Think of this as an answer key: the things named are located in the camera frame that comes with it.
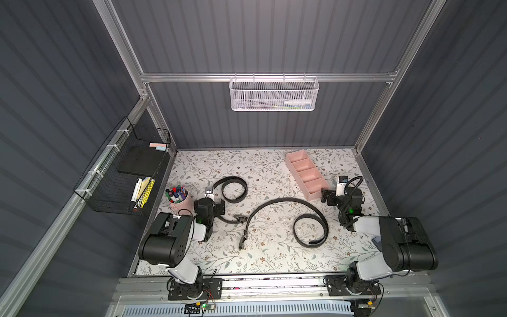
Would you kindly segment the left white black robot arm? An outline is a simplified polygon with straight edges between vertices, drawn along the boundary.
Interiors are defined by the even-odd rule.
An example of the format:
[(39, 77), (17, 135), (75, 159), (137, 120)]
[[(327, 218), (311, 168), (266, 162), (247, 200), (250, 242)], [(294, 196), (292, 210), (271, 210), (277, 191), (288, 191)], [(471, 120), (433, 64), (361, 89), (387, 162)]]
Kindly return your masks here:
[(183, 286), (201, 285), (202, 270), (188, 257), (191, 242), (207, 242), (215, 218), (224, 215), (225, 201), (212, 191), (191, 202), (177, 203), (176, 214), (160, 212), (143, 237), (138, 249), (140, 260), (166, 268)]

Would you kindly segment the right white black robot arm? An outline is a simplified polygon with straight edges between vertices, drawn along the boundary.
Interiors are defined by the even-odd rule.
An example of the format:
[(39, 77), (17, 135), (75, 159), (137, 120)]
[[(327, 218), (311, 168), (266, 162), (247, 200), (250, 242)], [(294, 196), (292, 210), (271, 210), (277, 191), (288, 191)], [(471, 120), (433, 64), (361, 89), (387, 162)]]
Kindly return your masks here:
[(336, 189), (321, 189), (321, 201), (338, 208), (338, 221), (343, 228), (380, 240), (379, 254), (349, 265), (348, 280), (374, 281), (437, 269), (438, 256), (418, 218), (363, 213), (363, 180), (362, 176), (341, 176)]

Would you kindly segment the pink compartment storage tray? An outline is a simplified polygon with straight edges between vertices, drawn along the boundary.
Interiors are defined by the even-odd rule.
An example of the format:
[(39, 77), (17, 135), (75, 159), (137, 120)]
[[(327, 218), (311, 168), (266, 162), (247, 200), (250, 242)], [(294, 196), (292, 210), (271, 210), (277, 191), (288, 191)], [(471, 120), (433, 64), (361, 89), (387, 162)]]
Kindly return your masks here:
[(287, 153), (285, 163), (308, 201), (321, 200), (322, 190), (330, 189), (330, 185), (305, 150)]

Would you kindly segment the pink pen cup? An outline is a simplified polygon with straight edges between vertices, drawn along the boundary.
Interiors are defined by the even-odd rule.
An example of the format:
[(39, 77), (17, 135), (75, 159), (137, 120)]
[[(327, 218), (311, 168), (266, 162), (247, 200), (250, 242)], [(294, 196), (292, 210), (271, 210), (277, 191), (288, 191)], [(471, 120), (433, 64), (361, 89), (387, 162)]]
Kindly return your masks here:
[(194, 199), (184, 185), (167, 188), (165, 196), (169, 201), (170, 208), (178, 215), (191, 214), (194, 212)]

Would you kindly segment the grey blue stapler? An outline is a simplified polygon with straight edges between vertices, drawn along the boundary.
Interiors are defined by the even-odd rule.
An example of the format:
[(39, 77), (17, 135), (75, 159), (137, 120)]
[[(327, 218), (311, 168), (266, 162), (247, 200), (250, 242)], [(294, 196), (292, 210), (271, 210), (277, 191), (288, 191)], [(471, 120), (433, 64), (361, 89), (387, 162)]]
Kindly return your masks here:
[(373, 245), (378, 249), (379, 252), (382, 251), (382, 239), (379, 236), (375, 236), (372, 238)]

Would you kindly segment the yellow highlighter pack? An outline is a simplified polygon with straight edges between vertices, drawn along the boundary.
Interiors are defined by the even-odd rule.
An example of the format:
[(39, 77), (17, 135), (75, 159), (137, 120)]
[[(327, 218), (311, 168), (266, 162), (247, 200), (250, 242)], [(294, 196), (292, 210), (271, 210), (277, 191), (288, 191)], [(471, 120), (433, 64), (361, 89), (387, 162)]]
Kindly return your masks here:
[(138, 209), (142, 209), (144, 205), (147, 203), (151, 191), (154, 187), (155, 179), (146, 177), (141, 181), (141, 185), (139, 187), (139, 192), (136, 197), (136, 207)]

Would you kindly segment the floral table mat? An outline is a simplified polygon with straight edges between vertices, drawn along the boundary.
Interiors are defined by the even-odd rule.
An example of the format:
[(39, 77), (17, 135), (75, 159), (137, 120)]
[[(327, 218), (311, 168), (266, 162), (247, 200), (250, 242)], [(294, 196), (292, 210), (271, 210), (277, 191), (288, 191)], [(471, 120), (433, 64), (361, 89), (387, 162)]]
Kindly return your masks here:
[(205, 243), (192, 243), (189, 259), (204, 273), (340, 272), (377, 253), (372, 237), (346, 231), (338, 211), (320, 200), (297, 203), (303, 194), (285, 163), (284, 149), (182, 151), (167, 187), (184, 185), (199, 199), (225, 176), (248, 185), (240, 203), (227, 203), (223, 220)]

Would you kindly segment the white marker in basket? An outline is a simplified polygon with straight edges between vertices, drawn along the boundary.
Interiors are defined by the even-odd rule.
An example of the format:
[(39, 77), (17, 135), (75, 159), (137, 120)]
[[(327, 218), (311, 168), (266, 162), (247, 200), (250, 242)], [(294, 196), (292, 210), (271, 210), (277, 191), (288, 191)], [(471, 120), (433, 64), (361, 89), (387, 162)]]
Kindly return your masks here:
[(140, 191), (142, 182), (143, 182), (143, 180), (141, 178), (137, 179), (137, 182), (136, 182), (135, 187), (133, 189), (131, 202), (136, 202), (137, 201), (137, 197), (139, 195), (139, 191)]

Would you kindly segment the pastel sticky notes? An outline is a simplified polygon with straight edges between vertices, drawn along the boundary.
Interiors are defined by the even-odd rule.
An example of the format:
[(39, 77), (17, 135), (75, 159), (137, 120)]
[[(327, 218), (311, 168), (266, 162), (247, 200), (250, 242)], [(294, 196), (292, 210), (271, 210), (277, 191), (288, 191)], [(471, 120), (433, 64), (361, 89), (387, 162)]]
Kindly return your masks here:
[(168, 147), (165, 143), (150, 143), (149, 146), (157, 151), (167, 151)]

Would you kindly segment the black notebook in basket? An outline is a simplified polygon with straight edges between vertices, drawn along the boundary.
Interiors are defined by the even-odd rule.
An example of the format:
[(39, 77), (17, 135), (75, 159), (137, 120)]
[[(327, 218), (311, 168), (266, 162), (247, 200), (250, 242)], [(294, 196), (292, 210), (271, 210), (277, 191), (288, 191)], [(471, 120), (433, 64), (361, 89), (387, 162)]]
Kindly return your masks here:
[(117, 171), (136, 176), (153, 176), (165, 155), (165, 152), (150, 147), (134, 146), (120, 161)]

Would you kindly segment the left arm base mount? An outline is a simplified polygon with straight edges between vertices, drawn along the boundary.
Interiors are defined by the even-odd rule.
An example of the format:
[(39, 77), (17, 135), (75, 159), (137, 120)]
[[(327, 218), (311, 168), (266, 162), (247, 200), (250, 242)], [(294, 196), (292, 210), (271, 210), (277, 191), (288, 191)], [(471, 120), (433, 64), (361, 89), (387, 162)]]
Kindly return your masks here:
[(194, 284), (182, 284), (171, 280), (166, 284), (169, 301), (204, 301), (221, 299), (223, 279), (198, 277)]

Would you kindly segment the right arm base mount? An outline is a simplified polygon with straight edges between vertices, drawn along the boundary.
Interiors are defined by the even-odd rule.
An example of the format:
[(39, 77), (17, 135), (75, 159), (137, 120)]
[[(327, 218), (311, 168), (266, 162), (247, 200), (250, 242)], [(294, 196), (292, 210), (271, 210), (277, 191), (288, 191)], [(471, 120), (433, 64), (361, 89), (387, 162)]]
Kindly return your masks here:
[(347, 275), (328, 275), (324, 276), (323, 284), (327, 289), (329, 296), (359, 296), (372, 295), (377, 297), (382, 294), (381, 287), (374, 281), (363, 281), (356, 277)]

